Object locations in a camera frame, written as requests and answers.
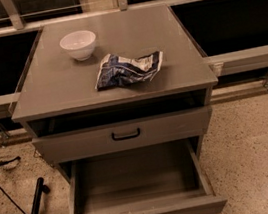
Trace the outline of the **grey drawer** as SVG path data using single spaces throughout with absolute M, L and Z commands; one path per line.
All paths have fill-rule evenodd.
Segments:
M 210 106 L 164 113 L 37 137 L 32 144 L 46 162 L 59 164 L 203 135 L 211 114 Z
M 188 139 L 72 163 L 69 214 L 220 214 Z

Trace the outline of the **grey top drawer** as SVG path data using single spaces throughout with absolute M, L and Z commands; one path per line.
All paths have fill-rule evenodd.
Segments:
M 203 135 L 211 114 L 210 106 L 164 113 L 37 137 L 32 144 L 46 162 L 59 164 Z

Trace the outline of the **grey drawer cabinet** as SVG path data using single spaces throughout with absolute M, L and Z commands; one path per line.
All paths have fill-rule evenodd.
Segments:
M 59 45 L 74 31 L 96 35 L 94 52 L 75 60 Z M 210 106 L 218 79 L 165 5 L 49 24 L 42 30 L 12 119 L 34 138 Z M 140 58 L 163 52 L 153 80 L 99 91 L 105 55 Z M 71 161 L 54 164 L 70 176 Z

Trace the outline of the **crumpled blue white chip bag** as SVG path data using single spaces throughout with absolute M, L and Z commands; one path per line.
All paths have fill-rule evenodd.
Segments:
M 104 90 L 151 81 L 159 73 L 163 59 L 162 51 L 133 59 L 107 54 L 100 62 L 95 88 Z

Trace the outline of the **white ceramic bowl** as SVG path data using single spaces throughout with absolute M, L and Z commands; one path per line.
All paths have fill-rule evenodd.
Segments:
M 87 60 L 95 50 L 96 35 L 92 31 L 74 31 L 64 36 L 59 45 L 71 58 Z

